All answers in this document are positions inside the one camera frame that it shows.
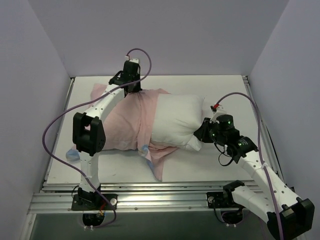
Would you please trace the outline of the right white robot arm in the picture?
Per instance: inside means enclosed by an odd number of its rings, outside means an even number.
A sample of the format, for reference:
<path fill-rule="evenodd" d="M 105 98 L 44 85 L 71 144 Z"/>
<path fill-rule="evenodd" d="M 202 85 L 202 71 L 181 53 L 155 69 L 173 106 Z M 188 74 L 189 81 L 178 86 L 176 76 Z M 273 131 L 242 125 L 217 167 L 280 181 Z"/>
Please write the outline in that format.
<path fill-rule="evenodd" d="M 315 213 L 312 201 L 300 198 L 287 187 L 263 160 L 256 144 L 234 127 L 232 115 L 222 114 L 215 120 L 206 117 L 194 135 L 203 143 L 223 147 L 264 193 L 261 196 L 235 180 L 223 187 L 225 205 L 240 205 L 250 210 L 266 223 L 276 240 L 293 240 L 311 230 Z"/>

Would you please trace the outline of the blue and pink printed pillowcase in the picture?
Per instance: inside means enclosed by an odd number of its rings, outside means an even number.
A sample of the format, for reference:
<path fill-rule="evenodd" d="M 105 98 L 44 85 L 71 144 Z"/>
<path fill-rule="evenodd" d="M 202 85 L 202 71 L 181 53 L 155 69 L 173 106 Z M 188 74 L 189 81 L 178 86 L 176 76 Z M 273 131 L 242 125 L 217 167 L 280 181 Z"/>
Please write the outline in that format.
<path fill-rule="evenodd" d="M 106 142 L 102 150 L 137 150 L 146 158 L 158 181 L 163 180 L 165 156 L 178 149 L 152 139 L 158 97 L 167 93 L 161 88 L 130 93 L 112 109 L 103 123 Z"/>

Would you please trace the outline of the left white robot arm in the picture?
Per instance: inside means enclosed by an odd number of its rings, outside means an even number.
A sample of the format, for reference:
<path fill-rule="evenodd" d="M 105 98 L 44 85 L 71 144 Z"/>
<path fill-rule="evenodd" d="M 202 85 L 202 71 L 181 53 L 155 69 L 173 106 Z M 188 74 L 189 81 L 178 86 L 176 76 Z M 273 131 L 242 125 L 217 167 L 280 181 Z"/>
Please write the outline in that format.
<path fill-rule="evenodd" d="M 101 94 L 101 99 L 92 103 L 83 113 L 73 116 L 72 141 L 80 159 L 81 176 L 78 197 L 90 210 L 100 206 L 101 197 L 97 189 L 101 186 L 99 171 L 99 155 L 106 143 L 103 123 L 113 108 L 128 93 L 141 90 L 141 67 L 137 58 L 124 62 L 123 70 L 112 77 Z"/>

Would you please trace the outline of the white pillow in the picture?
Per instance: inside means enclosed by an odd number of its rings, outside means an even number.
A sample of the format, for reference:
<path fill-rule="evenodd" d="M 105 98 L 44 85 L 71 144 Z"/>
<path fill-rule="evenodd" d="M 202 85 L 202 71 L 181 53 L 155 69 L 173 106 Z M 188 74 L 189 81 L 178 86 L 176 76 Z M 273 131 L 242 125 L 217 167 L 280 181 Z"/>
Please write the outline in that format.
<path fill-rule="evenodd" d="M 203 144 L 195 136 L 202 123 L 204 98 L 193 94 L 158 96 L 151 142 L 154 145 L 200 151 Z"/>

